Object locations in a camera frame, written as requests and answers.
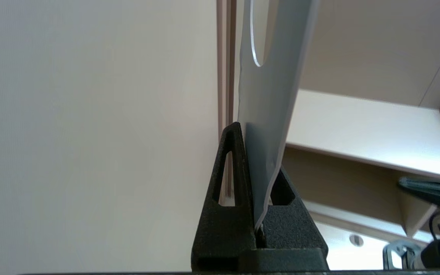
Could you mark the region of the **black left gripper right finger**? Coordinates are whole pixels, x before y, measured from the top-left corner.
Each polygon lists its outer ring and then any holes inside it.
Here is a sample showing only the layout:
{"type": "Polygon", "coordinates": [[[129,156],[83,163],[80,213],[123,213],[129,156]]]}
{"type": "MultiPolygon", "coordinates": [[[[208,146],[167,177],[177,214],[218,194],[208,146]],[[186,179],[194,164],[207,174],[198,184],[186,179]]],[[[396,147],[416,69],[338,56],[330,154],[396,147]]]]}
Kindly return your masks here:
{"type": "Polygon", "coordinates": [[[243,270],[328,271],[328,246],[283,168],[271,190],[271,202],[256,234],[256,248],[243,253],[243,270]]]}

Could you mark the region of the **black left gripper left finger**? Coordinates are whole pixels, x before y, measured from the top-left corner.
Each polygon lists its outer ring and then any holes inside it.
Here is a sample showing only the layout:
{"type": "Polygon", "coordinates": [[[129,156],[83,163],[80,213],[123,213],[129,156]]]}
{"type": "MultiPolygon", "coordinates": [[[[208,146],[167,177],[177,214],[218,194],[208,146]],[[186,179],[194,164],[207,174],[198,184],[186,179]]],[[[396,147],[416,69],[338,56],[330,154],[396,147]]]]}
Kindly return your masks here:
{"type": "Polygon", "coordinates": [[[191,249],[194,272],[236,272],[239,256],[255,249],[252,188],[241,124],[223,131],[191,249]],[[233,157],[235,205],[219,203],[228,153],[233,157]]]}

